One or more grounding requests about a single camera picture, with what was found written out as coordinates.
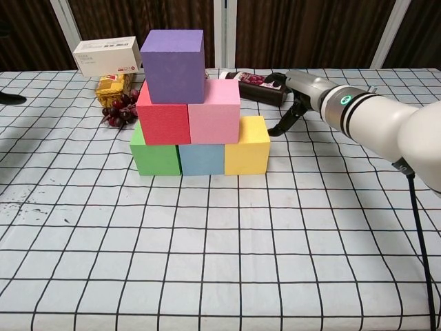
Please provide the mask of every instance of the white box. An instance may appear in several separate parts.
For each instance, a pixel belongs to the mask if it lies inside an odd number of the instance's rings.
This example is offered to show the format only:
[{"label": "white box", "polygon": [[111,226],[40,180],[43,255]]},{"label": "white box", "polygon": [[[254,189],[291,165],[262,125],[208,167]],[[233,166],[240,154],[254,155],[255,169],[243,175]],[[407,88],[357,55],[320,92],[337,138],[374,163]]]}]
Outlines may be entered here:
[{"label": "white box", "polygon": [[136,37],[81,41],[73,55],[84,77],[132,74],[141,69]]}]

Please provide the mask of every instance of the black cable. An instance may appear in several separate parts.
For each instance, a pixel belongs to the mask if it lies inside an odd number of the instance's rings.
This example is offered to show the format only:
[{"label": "black cable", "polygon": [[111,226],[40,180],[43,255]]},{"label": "black cable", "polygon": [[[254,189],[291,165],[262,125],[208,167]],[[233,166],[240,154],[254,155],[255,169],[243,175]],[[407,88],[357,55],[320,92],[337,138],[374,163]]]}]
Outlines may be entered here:
[{"label": "black cable", "polygon": [[430,318],[430,331],[436,330],[436,315],[435,315],[435,303],[433,302],[433,290],[432,282],[429,269],[429,258],[427,257],[426,243],[424,242],[424,235],[422,233],[420,214],[418,213],[418,204],[416,201],[415,193],[415,183],[413,179],[415,174],[407,175],[407,180],[409,182],[409,191],[411,194],[412,210],[415,217],[416,232],[418,233],[418,241],[420,242],[422,264],[424,267],[424,275],[426,277],[426,287],[427,287],[427,301],[429,304],[429,318]]}]

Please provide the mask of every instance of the yellow cube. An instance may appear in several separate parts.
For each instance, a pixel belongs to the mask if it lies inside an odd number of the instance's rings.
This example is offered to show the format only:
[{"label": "yellow cube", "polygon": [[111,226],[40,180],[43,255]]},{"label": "yellow cube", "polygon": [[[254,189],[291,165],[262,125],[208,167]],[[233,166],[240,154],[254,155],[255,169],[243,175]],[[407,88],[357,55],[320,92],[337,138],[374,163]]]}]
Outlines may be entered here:
[{"label": "yellow cube", "polygon": [[240,118],[239,142],[225,145],[225,174],[264,174],[269,135],[262,116]]}]

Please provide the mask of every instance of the grapes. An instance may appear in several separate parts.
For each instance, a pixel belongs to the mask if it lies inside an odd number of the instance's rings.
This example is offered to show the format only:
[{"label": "grapes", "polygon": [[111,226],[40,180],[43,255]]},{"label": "grapes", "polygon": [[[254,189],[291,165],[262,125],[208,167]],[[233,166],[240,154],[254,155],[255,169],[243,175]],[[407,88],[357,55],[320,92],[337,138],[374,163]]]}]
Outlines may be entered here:
[{"label": "grapes", "polygon": [[138,101],[138,98],[139,98],[139,91],[136,89],[131,90],[130,91],[130,99],[132,101],[132,104],[136,103]]},{"label": "grapes", "polygon": [[109,110],[109,115],[110,115],[111,117],[118,117],[118,115],[119,115],[119,109],[118,109],[118,108],[115,108],[115,107],[110,108],[110,110]]},{"label": "grapes", "polygon": [[125,123],[125,121],[122,118],[120,118],[120,117],[115,118],[115,126],[120,127],[120,126],[123,126],[124,123]]},{"label": "grapes", "polygon": [[121,100],[113,100],[112,106],[116,109],[124,108],[123,102]]},{"label": "grapes", "polygon": [[125,111],[122,111],[122,112],[120,113],[120,117],[121,117],[124,121],[127,121],[128,119],[130,119],[130,118],[132,117],[132,113],[129,112],[129,111],[127,111],[127,110],[125,110]]},{"label": "grapes", "polygon": [[130,97],[125,93],[121,95],[121,101],[123,102],[124,106],[130,105]]},{"label": "grapes", "polygon": [[126,123],[134,123],[138,118],[136,102],[139,98],[139,91],[133,89],[130,95],[122,94],[120,99],[113,100],[112,107],[103,108],[103,118],[100,122],[108,122],[109,126],[122,128]]},{"label": "grapes", "polygon": [[110,117],[110,118],[108,119],[108,121],[109,121],[109,125],[110,125],[110,126],[116,126],[116,124],[115,124],[115,118],[114,118],[114,117]]}]

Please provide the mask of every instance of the red cube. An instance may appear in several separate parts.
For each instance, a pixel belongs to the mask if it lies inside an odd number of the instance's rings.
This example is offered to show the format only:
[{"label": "red cube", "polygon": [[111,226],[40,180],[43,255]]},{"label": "red cube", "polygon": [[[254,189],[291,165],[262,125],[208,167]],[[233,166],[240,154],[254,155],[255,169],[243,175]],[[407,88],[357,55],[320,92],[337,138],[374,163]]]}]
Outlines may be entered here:
[{"label": "red cube", "polygon": [[147,145],[190,143],[187,105],[152,103],[145,81],[136,102],[136,111]]}]

